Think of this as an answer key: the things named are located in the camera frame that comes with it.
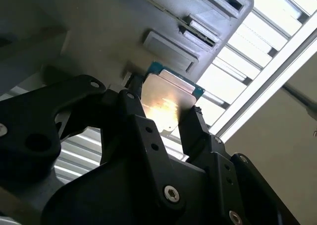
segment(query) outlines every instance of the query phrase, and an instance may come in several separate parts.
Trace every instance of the round hole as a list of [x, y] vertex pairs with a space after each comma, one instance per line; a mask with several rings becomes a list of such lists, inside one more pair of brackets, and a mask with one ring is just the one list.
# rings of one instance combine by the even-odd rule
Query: round hole
[[151, 147], [153, 150], [158, 151], [159, 150], [159, 146], [157, 144], [152, 143]]
[[227, 177], [227, 182], [228, 182], [229, 184], [233, 184], [232, 180], [231, 180], [230, 178], [228, 178], [228, 177]]
[[146, 130], [147, 132], [149, 132], [149, 133], [152, 133], [152, 132], [153, 132], [153, 130], [152, 130], [150, 127], [146, 127], [145, 130]]
[[25, 146], [34, 152], [44, 152], [51, 147], [51, 142], [45, 135], [31, 134], [27, 137]]
[[95, 81], [90, 82], [91, 86], [95, 87], [95, 88], [99, 88], [99, 84]]
[[224, 164], [224, 167], [226, 167], [227, 170], [230, 170], [230, 167], [227, 164]]
[[131, 93], [127, 93], [127, 96], [128, 96], [129, 98], [134, 99], [134, 95], [132, 95]]
[[234, 215], [232, 215], [232, 218], [233, 218], [233, 220], [236, 222], [236, 223], [238, 223], [239, 222], [239, 219], [238, 219], [238, 217], [234, 214]]

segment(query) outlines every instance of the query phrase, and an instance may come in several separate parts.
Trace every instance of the white wall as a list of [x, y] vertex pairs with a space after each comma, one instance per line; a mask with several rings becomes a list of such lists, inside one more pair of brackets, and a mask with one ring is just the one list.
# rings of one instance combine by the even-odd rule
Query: white wall
[[[317, 100], [317, 54], [289, 83]], [[316, 127], [281, 89], [226, 143], [252, 160], [302, 225], [317, 225]]]

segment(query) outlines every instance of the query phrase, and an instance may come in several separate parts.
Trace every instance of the bolt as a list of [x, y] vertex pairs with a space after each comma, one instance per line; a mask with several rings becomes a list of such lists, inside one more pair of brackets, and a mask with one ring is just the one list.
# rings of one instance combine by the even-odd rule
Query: bolt
[[221, 139], [220, 139], [220, 138], [218, 138], [218, 137], [214, 137], [214, 139], [217, 141], [217, 143], [219, 143], [219, 144], [221, 144], [221, 143], [222, 143], [222, 141], [221, 141]]
[[5, 136], [8, 133], [8, 129], [2, 123], [0, 123], [0, 137]]
[[240, 156], [240, 158], [243, 160], [243, 162], [248, 163], [248, 160], [244, 156]]
[[229, 212], [229, 217], [231, 219], [231, 221], [233, 222], [234, 225], [242, 225], [242, 220], [240, 218], [240, 216], [234, 212], [234, 211], [230, 211]]
[[127, 96], [128, 96], [129, 98], [134, 99], [134, 95], [132, 95], [131, 93], [127, 93]]
[[164, 188], [165, 198], [172, 203], [177, 203], [179, 201], [179, 193], [173, 186], [166, 186]]
[[99, 88], [99, 84], [94, 82], [94, 81], [90, 82], [90, 85], [95, 87], [95, 88]]

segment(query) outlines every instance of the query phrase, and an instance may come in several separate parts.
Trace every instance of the ceiling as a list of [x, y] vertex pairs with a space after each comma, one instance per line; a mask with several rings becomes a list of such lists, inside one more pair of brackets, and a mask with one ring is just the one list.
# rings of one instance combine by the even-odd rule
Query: ceiling
[[[182, 0], [176, 2], [170, 8], [184, 17], [188, 7], [182, 12]], [[0, 34], [20, 40], [61, 25], [69, 32], [61, 57], [52, 64], [72, 75], [91, 75], [105, 85], [122, 82], [127, 62], [146, 71], [153, 60], [161, 60], [141, 46], [144, 29], [170, 31], [173, 40], [180, 38], [178, 26], [144, 0], [2, 0], [0, 4]], [[214, 52], [218, 55], [212, 64], [208, 64], [210, 56], [194, 51], [205, 65], [189, 78], [207, 90], [198, 105], [211, 133], [221, 137], [230, 119], [310, 35], [301, 27], [316, 27], [316, 9], [317, 0], [270, 0], [269, 5], [254, 0], [252, 12], [226, 47]], [[197, 16], [203, 18], [208, 12], [202, 8]]]
[[[317, 101], [315, 54], [289, 81]], [[247, 155], [302, 225], [316, 225], [317, 122], [283, 89], [226, 143]]]

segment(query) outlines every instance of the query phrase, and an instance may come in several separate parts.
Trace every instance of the black metal bracket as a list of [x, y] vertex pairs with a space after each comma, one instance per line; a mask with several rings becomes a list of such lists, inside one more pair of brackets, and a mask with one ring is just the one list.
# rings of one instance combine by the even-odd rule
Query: black metal bracket
[[[179, 125], [186, 163], [168, 156], [138, 93], [106, 90], [90, 76], [2, 101], [0, 109], [1, 186], [39, 211], [45, 205], [41, 224], [298, 225], [250, 160], [231, 157], [209, 134], [200, 108], [184, 112]], [[101, 129], [101, 166], [61, 187], [51, 173], [60, 142], [87, 126]], [[41, 202], [31, 199], [36, 194]]]
[[208, 203], [210, 216], [219, 224], [232, 223], [233, 216], [241, 224], [249, 224], [244, 214], [235, 167], [226, 153], [223, 142], [208, 132], [201, 109], [193, 107], [179, 125], [187, 162], [203, 169], [210, 184]]
[[48, 174], [60, 154], [58, 112], [105, 90], [100, 81], [81, 75], [1, 101], [0, 123], [7, 128], [0, 137], [1, 177], [24, 181]]

